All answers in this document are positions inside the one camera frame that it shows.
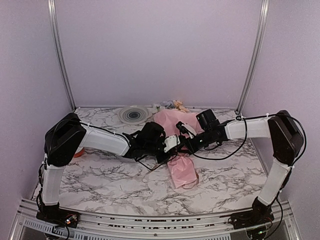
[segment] purple wall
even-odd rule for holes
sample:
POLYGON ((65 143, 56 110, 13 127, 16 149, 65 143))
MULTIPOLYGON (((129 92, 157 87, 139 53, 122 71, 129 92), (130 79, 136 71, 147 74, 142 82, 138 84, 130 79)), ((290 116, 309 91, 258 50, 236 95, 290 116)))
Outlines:
POLYGON ((46 131, 70 111, 46 1, 0 3, 0 233, 38 181, 46 131))
POLYGON ((76 104, 236 108, 260 9, 259 0, 57 0, 76 104))
MULTIPOLYGON (((308 144, 285 188, 302 239, 320 231, 320 1, 272 0, 262 51, 244 114, 287 109, 303 124, 308 144)), ((268 168, 273 150, 255 141, 268 168)))

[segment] marble tabletop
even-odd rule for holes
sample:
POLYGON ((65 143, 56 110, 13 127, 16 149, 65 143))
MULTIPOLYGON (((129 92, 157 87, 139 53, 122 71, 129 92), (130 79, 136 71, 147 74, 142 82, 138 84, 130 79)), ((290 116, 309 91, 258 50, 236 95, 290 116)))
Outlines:
MULTIPOLYGON (((78 108, 84 122, 117 133, 133 133, 140 125, 126 125, 118 108, 78 108)), ((155 108, 149 108, 154 114, 155 108)), ((203 109, 192 109, 201 112, 203 109)), ((235 118, 232 110, 213 109, 223 122, 235 118)), ((213 151, 198 155, 221 158, 232 153, 242 139, 224 142, 213 151)), ((198 215, 247 208, 259 194, 267 177, 250 141, 226 160, 203 160, 190 156, 199 183, 191 189, 174 188, 166 165, 150 172, 133 159, 86 148, 85 153, 66 166, 60 185, 60 206, 75 210, 119 215, 198 215)), ((151 157, 143 160, 152 167, 151 157)))

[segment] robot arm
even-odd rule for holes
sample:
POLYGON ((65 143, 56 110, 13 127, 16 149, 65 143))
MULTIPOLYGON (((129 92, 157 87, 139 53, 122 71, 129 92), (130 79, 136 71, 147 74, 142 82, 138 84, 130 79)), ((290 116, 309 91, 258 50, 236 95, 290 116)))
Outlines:
POLYGON ((288 181, 292 164, 304 142, 296 124, 286 116, 289 116, 287 111, 280 111, 273 117, 220 123, 211 110, 206 110, 197 115, 203 129, 200 134, 195 134, 187 124, 177 123, 182 133, 189 134, 186 138, 183 135, 166 137, 163 127, 154 122, 146 123, 141 131, 133 134, 112 133, 80 122, 75 113, 70 113, 45 135, 44 171, 39 175, 42 190, 37 199, 40 206, 37 218, 71 223, 66 219, 71 215, 73 225, 69 226, 77 226, 79 215, 59 208, 59 188, 63 171, 78 147, 95 148, 135 160, 144 155, 154 155, 158 163, 162 163, 177 151, 183 151, 183 146, 193 154, 215 142, 243 139, 247 133, 248 138, 271 138, 274 160, 267 181, 252 204, 252 211, 235 213, 231 216, 231 222, 235 229, 258 224, 270 214, 271 205, 288 181))

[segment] pink towel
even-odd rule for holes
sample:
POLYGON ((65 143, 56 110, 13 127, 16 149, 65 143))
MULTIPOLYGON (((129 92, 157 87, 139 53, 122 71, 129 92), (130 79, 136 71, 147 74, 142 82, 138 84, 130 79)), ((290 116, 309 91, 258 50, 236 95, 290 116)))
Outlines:
MULTIPOLYGON (((179 121, 188 124, 199 133, 202 129, 196 115, 197 113, 195 112, 185 113, 174 109, 164 109, 154 115, 154 121, 164 128, 166 136, 180 134, 179 130, 176 128, 176 124, 179 121)), ((177 156, 175 159, 168 162, 168 168, 176 188, 184 187, 189 189, 199 182, 194 163, 189 157, 177 156)))

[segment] folded pink cloth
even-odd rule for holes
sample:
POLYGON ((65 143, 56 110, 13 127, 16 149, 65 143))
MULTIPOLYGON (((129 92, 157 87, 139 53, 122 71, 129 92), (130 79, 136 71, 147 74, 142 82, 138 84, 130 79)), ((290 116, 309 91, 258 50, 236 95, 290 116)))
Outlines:
MULTIPOLYGON (((179 121, 188 124, 196 131, 196 133, 199 133, 202 129, 196 115, 197 113, 195 112, 185 113, 174 109, 164 109, 154 115, 154 121, 164 128, 166 136, 180 134, 179 130, 176 128, 176 124, 179 121)), ((194 163, 189 157, 177 156, 175 159, 168 162, 168 168, 176 188, 183 187, 189 189, 199 182, 194 163)))

